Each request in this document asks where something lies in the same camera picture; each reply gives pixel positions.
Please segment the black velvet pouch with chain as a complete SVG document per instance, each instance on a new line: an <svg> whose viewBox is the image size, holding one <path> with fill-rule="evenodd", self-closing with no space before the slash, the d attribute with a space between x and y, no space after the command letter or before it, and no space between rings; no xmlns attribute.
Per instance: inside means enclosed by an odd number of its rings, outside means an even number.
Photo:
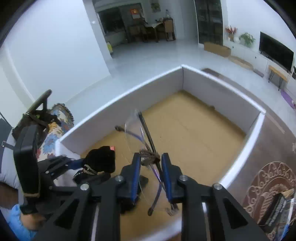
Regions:
<svg viewBox="0 0 296 241"><path fill-rule="evenodd" d="M115 171L115 151L112 151L110 147L102 146L89 151L82 162L82 169L74 175L73 180L78 183L78 177L82 178L83 173L88 175L99 175L103 172L113 173Z"/></svg>

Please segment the black printed box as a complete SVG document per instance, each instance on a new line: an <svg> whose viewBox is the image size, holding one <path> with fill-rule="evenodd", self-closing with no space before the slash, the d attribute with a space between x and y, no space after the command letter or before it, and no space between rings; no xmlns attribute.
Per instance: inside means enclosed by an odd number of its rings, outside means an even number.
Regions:
<svg viewBox="0 0 296 241"><path fill-rule="evenodd" d="M273 201L258 223L259 227L265 233L271 233L279 223L285 204L286 199L282 193L278 193L274 196Z"/></svg>

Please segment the clear blue safety glasses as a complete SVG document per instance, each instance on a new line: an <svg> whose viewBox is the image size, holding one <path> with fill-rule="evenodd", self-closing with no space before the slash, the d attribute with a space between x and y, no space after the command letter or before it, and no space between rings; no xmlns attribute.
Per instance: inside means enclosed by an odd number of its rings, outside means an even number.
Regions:
<svg viewBox="0 0 296 241"><path fill-rule="evenodd" d="M140 155L139 192L148 205L147 214L164 211L169 216L179 212L176 204L170 204L163 182L161 156L157 152L151 134L141 111L134 110L124 126L115 126L116 131L125 134L129 150Z"/></svg>

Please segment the blue white toothpaste box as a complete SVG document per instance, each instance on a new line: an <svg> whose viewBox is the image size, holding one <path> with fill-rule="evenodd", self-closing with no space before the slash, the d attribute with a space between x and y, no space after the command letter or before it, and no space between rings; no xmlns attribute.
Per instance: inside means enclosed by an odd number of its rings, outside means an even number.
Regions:
<svg viewBox="0 0 296 241"><path fill-rule="evenodd" d="M292 218L293 206L294 206L294 200L295 200L295 188L287 190L282 194L286 199L286 204L282 211L278 228L279 230L284 231L290 225L290 221Z"/></svg>

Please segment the large white cardboard box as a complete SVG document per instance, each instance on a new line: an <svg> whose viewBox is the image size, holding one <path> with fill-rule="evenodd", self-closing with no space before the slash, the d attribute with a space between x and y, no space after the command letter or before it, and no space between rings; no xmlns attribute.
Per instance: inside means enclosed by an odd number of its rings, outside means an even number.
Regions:
<svg viewBox="0 0 296 241"><path fill-rule="evenodd" d="M94 111L57 140L56 154L78 159L98 145L116 147L116 169L142 146L117 133L127 123L141 133L135 111L143 112L159 153L204 185L229 188L259 137L266 111L223 80L187 65L152 78Z"/></svg>

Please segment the purple floor mat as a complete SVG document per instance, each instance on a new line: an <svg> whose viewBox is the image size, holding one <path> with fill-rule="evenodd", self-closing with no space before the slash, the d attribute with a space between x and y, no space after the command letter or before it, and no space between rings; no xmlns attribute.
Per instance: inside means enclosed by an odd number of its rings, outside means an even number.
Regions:
<svg viewBox="0 0 296 241"><path fill-rule="evenodd" d="M290 105L290 107L295 109L295 101L284 90L281 90L280 93L284 100Z"/></svg>

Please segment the round beige pet bed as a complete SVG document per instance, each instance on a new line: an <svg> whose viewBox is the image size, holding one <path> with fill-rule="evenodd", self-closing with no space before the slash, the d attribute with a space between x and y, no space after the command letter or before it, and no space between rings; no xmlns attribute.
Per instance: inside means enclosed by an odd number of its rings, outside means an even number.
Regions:
<svg viewBox="0 0 296 241"><path fill-rule="evenodd" d="M237 56L232 56L231 55L231 56L228 57L228 59L231 62L241 66L242 68L253 71L253 65L252 64L250 64L249 62L247 62L247 61L245 61L245 60L243 60L243 59L241 59L241 58L239 58Z"/></svg>

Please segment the wooden bench stool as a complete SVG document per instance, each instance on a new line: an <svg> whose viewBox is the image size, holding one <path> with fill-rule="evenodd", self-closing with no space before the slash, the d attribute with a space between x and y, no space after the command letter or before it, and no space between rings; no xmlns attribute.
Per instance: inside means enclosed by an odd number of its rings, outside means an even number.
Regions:
<svg viewBox="0 0 296 241"><path fill-rule="evenodd" d="M273 78L277 78L278 79L277 87L278 87L278 91L280 91L282 87L284 87L284 85L288 83L288 77L283 73L281 73L272 65L268 66L268 70L269 70L268 82L270 83L273 80Z"/></svg>

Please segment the brown cardboard box on floor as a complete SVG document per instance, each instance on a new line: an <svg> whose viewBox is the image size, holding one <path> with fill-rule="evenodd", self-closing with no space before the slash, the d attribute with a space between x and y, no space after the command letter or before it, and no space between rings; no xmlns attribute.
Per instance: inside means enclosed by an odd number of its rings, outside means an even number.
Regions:
<svg viewBox="0 0 296 241"><path fill-rule="evenodd" d="M224 58L228 58L231 55L230 48L222 45L217 45L212 42L205 42L204 50L222 56Z"/></svg>

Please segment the black flat television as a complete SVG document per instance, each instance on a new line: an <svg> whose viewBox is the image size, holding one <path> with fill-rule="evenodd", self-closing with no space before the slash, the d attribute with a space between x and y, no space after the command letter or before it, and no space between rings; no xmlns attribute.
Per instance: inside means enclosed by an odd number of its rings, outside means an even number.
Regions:
<svg viewBox="0 0 296 241"><path fill-rule="evenodd" d="M259 40L259 51L287 72L291 72L294 52L278 40L261 32Z"/></svg>

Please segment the green potted plant left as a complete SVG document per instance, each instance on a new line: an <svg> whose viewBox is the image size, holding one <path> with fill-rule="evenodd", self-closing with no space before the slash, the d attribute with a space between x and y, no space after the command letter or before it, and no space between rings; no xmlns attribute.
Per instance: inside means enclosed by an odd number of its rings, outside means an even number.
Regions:
<svg viewBox="0 0 296 241"><path fill-rule="evenodd" d="M255 38L249 33L243 33L239 36L240 44L245 47L251 48L255 42Z"/></svg>

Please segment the wooden dining chair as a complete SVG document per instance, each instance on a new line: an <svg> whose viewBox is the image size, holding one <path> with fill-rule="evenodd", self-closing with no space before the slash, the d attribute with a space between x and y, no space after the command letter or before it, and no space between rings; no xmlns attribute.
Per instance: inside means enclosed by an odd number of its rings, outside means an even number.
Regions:
<svg viewBox="0 0 296 241"><path fill-rule="evenodd" d="M172 18L165 18L163 20L165 28L165 36L167 41L175 41L175 31L174 31L174 22Z"/></svg>

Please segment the red flower vase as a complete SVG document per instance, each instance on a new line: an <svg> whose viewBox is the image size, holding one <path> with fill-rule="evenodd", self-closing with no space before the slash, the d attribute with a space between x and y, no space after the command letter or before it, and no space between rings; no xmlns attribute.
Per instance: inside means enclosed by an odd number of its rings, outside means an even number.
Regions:
<svg viewBox="0 0 296 241"><path fill-rule="evenodd" d="M235 37L235 34L237 33L237 30L238 29L236 27L233 28L232 26L225 28L225 31L231 42L234 42L234 37Z"/></svg>

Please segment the black glass display cabinet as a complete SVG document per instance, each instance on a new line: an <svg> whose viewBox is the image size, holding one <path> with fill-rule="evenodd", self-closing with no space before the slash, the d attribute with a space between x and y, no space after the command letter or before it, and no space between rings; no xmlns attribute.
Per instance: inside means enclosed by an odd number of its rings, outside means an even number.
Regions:
<svg viewBox="0 0 296 241"><path fill-rule="evenodd" d="M223 18L221 1L196 0L199 43L211 42L223 45Z"/></svg>

